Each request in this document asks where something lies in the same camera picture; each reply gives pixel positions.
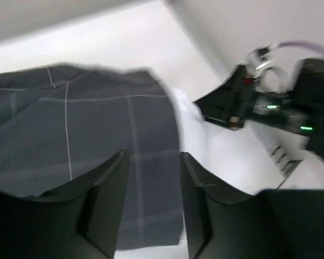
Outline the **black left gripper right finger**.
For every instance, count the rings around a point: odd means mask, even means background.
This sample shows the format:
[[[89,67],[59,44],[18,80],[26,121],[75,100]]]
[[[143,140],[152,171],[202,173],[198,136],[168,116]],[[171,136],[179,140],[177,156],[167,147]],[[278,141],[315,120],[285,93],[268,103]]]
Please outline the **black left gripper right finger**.
[[[190,258],[324,258],[324,190],[249,195],[180,157]]]

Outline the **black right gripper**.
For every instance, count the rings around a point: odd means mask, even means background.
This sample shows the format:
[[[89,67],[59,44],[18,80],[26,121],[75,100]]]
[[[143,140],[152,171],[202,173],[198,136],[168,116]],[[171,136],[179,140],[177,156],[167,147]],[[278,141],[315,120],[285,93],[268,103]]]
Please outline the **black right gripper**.
[[[244,126],[240,115],[244,99],[248,119],[307,137],[304,149],[324,156],[324,59],[300,60],[292,87],[281,92],[261,91],[261,82],[245,76],[246,66],[237,65],[223,84],[194,101],[204,119],[239,130]]]

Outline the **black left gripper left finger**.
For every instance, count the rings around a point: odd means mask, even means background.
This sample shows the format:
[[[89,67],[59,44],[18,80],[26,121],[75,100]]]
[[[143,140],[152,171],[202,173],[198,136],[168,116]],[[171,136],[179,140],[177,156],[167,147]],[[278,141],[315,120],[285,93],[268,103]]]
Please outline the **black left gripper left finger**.
[[[113,258],[129,173],[121,150],[40,196],[0,191],[0,258]]]

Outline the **white pillow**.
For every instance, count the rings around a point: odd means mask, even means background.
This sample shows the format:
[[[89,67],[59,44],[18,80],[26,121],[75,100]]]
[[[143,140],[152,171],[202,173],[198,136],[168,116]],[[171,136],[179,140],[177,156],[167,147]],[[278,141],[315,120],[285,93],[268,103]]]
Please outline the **white pillow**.
[[[200,109],[179,89],[171,90],[180,136],[180,150],[190,153],[205,169],[248,194],[264,187],[253,152],[259,146],[250,128],[230,131],[206,122]]]

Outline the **dark grey checked pillowcase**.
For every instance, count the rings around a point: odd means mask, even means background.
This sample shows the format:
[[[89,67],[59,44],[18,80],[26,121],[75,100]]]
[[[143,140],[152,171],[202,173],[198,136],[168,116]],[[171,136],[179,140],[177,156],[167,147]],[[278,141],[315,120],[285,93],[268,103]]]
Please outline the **dark grey checked pillowcase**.
[[[177,245],[179,132],[158,79],[69,65],[0,73],[0,190],[39,195],[121,149],[131,162],[118,249]]]

